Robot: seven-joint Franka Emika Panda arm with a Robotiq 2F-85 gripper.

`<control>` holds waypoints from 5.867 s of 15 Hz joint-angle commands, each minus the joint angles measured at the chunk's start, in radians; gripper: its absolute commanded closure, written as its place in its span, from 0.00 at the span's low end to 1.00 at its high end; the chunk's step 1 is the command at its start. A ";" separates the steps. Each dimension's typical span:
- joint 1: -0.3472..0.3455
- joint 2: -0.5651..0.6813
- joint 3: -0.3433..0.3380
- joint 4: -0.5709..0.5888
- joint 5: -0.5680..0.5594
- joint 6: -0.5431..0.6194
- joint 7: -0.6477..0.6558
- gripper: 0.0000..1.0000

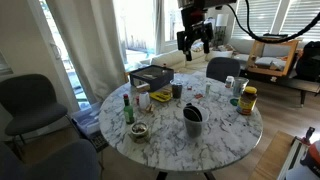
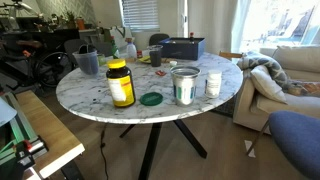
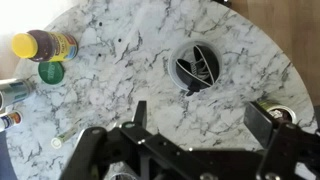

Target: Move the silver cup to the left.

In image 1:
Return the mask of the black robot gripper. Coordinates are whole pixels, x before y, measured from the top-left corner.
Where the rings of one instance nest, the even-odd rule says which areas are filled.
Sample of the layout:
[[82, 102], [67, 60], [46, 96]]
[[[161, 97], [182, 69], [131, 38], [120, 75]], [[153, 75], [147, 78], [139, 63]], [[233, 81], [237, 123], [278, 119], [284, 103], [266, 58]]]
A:
[[203, 42], [204, 53], [210, 52], [209, 42], [213, 38], [213, 29], [211, 22], [205, 22], [204, 14], [205, 10], [194, 7], [181, 10], [185, 30], [177, 33], [177, 43], [179, 50], [185, 50], [187, 61], [192, 61], [190, 48], [198, 39]]

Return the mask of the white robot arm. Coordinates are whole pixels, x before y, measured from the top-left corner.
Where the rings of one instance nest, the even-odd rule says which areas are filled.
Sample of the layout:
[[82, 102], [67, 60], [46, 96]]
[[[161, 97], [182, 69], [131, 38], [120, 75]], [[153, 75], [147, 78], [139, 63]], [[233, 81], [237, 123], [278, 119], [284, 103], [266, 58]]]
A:
[[203, 42], [203, 50], [209, 53], [209, 42], [213, 38], [213, 28], [205, 21], [205, 13], [209, 8], [222, 7], [237, 0], [178, 0], [184, 26], [177, 33], [177, 47], [183, 52], [187, 61], [192, 60], [191, 46], [196, 40]]

